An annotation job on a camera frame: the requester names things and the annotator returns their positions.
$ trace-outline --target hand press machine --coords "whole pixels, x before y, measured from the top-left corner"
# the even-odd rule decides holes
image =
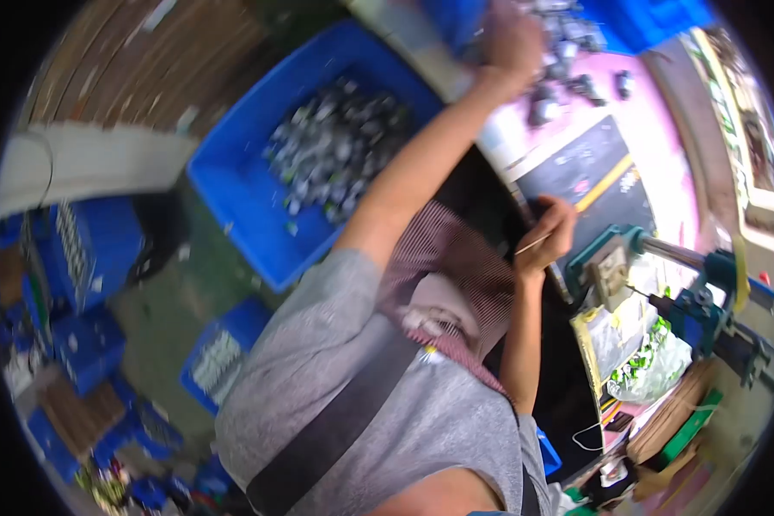
[[[748,277],[741,249],[736,253],[720,249],[703,256],[656,239],[639,226],[612,224],[568,261],[567,288],[578,295],[593,285],[599,301],[613,312],[638,292],[628,285],[628,270],[632,259],[643,253],[698,272],[694,283],[682,289],[676,299],[639,292],[670,322],[672,332],[693,348],[693,358],[716,353],[740,376],[743,387],[752,387],[753,380],[759,378],[765,387],[774,390],[774,379],[763,371],[770,362],[770,344],[734,318],[748,299],[772,310],[774,290]],[[708,285],[725,293],[722,306],[714,304]]]

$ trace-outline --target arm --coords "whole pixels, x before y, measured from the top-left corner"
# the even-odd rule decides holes
[[[568,253],[576,224],[576,210],[567,201],[541,196],[540,202],[550,208],[537,226],[519,242],[517,249],[525,248],[545,234],[550,236],[515,255],[513,310],[499,368],[499,380],[513,398],[519,414],[530,414],[537,400],[541,361],[541,291],[545,283],[545,268]]]
[[[433,198],[490,113],[530,85],[541,63],[538,22],[516,12],[492,19],[492,64],[481,68],[467,94],[439,113],[378,175],[334,249],[359,249],[383,269],[410,220]]]
[[[537,400],[541,360],[541,290],[545,273],[516,278],[510,329],[504,342],[499,380],[516,412],[530,414]]]
[[[504,100],[494,72],[482,70],[467,94],[444,109],[373,181],[335,249],[356,248],[380,268],[413,216],[433,198],[490,113]]]

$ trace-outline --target worker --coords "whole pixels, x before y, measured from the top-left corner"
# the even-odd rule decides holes
[[[538,22],[501,8],[495,4],[488,64],[472,87],[373,181],[330,254],[272,317],[218,412],[218,455],[244,489],[299,433],[315,430],[308,424],[368,358],[399,346],[384,341],[393,328],[413,342],[412,362],[360,437],[278,510],[264,507],[288,495],[272,491],[287,492],[289,477],[260,493],[248,489],[257,513],[551,513],[531,416],[541,290],[545,268],[570,250],[576,212],[542,197],[546,212],[519,249],[549,236],[510,267],[431,201],[491,112],[521,96],[541,66]],[[505,334],[497,378],[482,359]],[[348,419],[332,420],[329,433],[343,434]],[[333,435],[296,461],[313,467],[307,456],[331,447]],[[298,464],[290,467],[300,474]]]

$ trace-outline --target stick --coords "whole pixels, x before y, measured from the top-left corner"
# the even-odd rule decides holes
[[[542,242],[544,242],[544,241],[545,241],[545,239],[546,239],[547,237],[549,237],[550,235],[551,235],[551,233],[547,233],[545,236],[541,236],[541,237],[539,237],[538,239],[536,239],[536,240],[534,240],[534,241],[532,241],[532,242],[528,243],[528,244],[527,244],[525,247],[523,247],[523,248],[519,249],[518,251],[516,251],[516,253],[513,253],[513,255],[514,255],[514,256],[516,256],[516,254],[518,254],[518,253],[524,253],[526,250],[530,249],[531,247],[533,247],[533,246],[534,246],[534,245],[536,245],[537,243],[542,243]]]

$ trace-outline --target gray t-shirt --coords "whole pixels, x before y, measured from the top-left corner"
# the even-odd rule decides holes
[[[215,420],[220,460],[243,489],[375,352],[390,322],[374,314],[381,274],[334,251],[304,275],[249,352]],[[542,514],[549,501],[536,422],[441,353],[419,349],[379,413],[289,514],[368,513],[450,467],[475,471],[522,510],[522,464]]]

